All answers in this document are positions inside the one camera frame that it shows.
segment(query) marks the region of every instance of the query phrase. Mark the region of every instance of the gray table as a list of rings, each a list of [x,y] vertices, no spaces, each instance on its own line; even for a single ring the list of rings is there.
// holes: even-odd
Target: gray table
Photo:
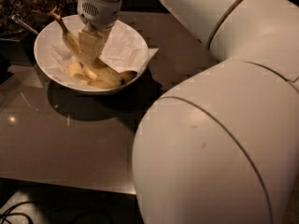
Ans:
[[[135,193],[131,158],[144,113],[215,61],[170,14],[123,12],[120,20],[159,51],[145,74],[116,95],[71,91],[37,65],[9,67],[12,76],[0,85],[0,177]]]

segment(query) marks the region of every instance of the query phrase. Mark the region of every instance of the banana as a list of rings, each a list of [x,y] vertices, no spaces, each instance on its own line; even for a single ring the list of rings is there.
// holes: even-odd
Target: banana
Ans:
[[[55,13],[57,7],[54,8],[50,12],[50,15],[58,22],[60,27],[63,30],[63,41],[66,45],[66,47],[78,58],[80,59],[80,49],[79,49],[79,42],[78,38],[67,29],[67,27],[64,24],[64,20],[62,17]]]
[[[110,35],[111,28],[94,32],[89,32],[85,29],[88,28],[84,28],[78,31],[80,59],[83,64],[93,66],[95,58],[100,57],[102,54],[104,46]]]
[[[121,77],[124,79],[125,84],[137,76],[137,72],[132,71],[132,70],[123,71],[123,72],[120,72],[120,74],[121,74]]]
[[[94,81],[103,80],[101,73],[98,72],[96,68],[84,66],[83,73],[85,74],[86,77],[88,77],[91,80]],[[120,75],[124,80],[124,84],[126,84],[137,76],[137,72],[133,70],[127,70],[127,71],[120,72]]]
[[[94,86],[103,90],[114,88],[104,80],[90,80],[85,76],[82,70],[81,63],[72,63],[67,68],[67,74],[73,78],[78,79],[85,85]]]
[[[50,12],[50,15],[59,23],[63,30],[63,41],[67,48],[78,58],[78,60],[85,66],[96,69],[96,75],[98,75],[101,80],[104,80],[112,87],[118,87],[124,84],[124,80],[121,75],[114,70],[112,67],[102,62],[94,54],[91,54],[90,51],[94,51],[94,46],[98,46],[97,36],[91,33],[87,33],[84,30],[79,31],[79,38],[76,37],[71,31],[67,29],[64,24],[63,19],[60,15],[56,14],[55,11]],[[104,32],[104,42],[106,43],[107,37],[110,31]],[[100,51],[102,52],[105,44],[102,44]]]
[[[117,87],[124,84],[124,80],[120,73],[108,66],[106,63],[102,62],[98,57],[95,58],[93,66],[84,65],[84,68],[85,67],[93,70],[93,72],[100,77],[101,80],[104,80],[111,86]]]
[[[84,73],[82,72],[82,66],[80,63],[72,63],[67,68],[67,74],[73,78],[78,79],[83,84],[88,85],[90,80],[85,77]]]

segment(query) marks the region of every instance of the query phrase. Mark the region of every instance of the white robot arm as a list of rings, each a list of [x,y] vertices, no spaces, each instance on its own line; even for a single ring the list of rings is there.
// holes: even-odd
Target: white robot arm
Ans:
[[[178,84],[136,132],[146,224],[279,224],[298,176],[299,9],[287,0],[160,0],[220,61]],[[96,29],[121,0],[78,0]]]
[[[96,30],[111,28],[121,10],[121,0],[78,0],[78,14]]]

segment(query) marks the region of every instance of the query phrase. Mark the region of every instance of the white bowl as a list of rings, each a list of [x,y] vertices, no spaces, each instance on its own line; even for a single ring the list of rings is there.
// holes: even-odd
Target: white bowl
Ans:
[[[64,23],[75,35],[84,27],[78,15],[64,17]],[[100,58],[118,72],[135,70],[137,76],[120,87],[102,90],[85,85],[65,72],[67,66],[75,61],[75,57],[65,46],[62,37],[62,29],[56,21],[46,26],[36,38],[36,62],[50,79],[69,89],[87,94],[114,94],[128,87],[143,74],[156,52],[156,49],[148,49],[145,40],[136,30],[117,21]]]

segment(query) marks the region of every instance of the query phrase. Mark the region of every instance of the black cable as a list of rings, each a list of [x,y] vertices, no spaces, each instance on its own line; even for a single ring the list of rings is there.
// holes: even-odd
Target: black cable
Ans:
[[[0,220],[1,220],[1,224],[4,224],[5,222],[8,223],[8,224],[12,224],[7,218],[8,217],[13,217],[13,216],[23,216],[23,217],[26,217],[27,221],[28,221],[28,224],[34,224],[33,220],[26,214],[24,213],[19,213],[19,212],[16,212],[16,213],[12,213],[12,211],[14,209],[16,209],[17,207],[21,206],[21,205],[25,205],[25,204],[28,204],[28,203],[37,203],[37,202],[21,202],[21,203],[17,203],[15,205],[12,205],[11,207],[8,208],[7,211],[5,211],[3,214],[0,215]]]

